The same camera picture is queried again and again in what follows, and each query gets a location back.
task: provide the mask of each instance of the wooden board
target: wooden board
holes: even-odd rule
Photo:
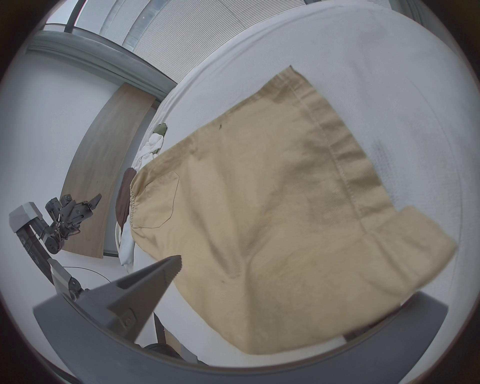
[[[77,202],[102,194],[94,214],[80,225],[81,233],[63,249],[102,258],[108,210],[127,150],[155,97],[123,84],[105,104],[80,143],[65,178],[61,196]]]

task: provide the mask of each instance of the tan pants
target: tan pants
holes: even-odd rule
[[[156,259],[182,255],[179,292],[251,354],[375,321],[455,251],[415,208],[396,212],[343,121],[292,68],[147,164],[131,184],[131,226]]]

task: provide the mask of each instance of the wood plank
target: wood plank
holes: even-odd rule
[[[103,257],[115,182],[132,139],[154,100],[154,96],[123,84],[90,125],[70,164],[61,196],[69,193],[80,202],[101,193],[102,199],[93,216],[81,224],[81,233],[65,242],[66,251]]]

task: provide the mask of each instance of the gray curtain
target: gray curtain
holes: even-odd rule
[[[120,46],[70,33],[39,31],[28,46],[27,53],[62,60],[116,84],[131,84],[154,95],[159,101],[177,85],[158,69]]]

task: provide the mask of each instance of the garment pocket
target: garment pocket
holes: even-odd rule
[[[171,218],[179,176],[171,171],[145,186],[135,198],[133,228],[157,228]]]

